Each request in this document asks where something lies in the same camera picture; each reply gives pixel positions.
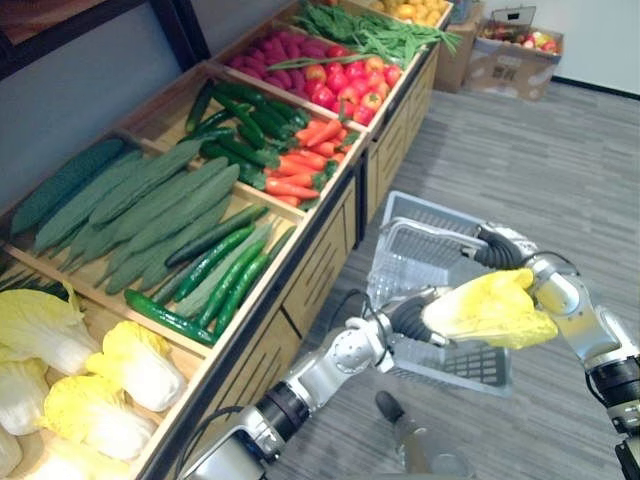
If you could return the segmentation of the robot left five-finger hand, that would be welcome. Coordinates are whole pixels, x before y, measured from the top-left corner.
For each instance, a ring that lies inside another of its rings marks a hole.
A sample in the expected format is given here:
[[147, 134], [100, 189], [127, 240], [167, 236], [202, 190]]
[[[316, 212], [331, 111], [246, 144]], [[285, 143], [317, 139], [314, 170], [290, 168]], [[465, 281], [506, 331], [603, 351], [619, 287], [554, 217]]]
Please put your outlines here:
[[389, 319], [394, 333], [439, 348], [451, 348], [454, 342], [428, 327], [422, 317], [426, 306], [449, 291], [448, 287], [429, 287], [408, 295], [396, 296], [387, 302], [382, 310]]

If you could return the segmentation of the robot right five-finger hand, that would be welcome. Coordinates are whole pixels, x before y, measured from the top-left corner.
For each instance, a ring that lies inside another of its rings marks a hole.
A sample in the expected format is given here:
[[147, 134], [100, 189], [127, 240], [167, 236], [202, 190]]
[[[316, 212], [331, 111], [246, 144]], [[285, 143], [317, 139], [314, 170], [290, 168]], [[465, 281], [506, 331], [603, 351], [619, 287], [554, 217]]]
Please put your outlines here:
[[510, 227], [486, 223], [479, 227], [477, 238], [486, 246], [463, 247], [463, 256], [477, 263], [498, 270], [512, 270], [522, 266], [528, 257], [536, 254], [539, 247], [523, 234]]

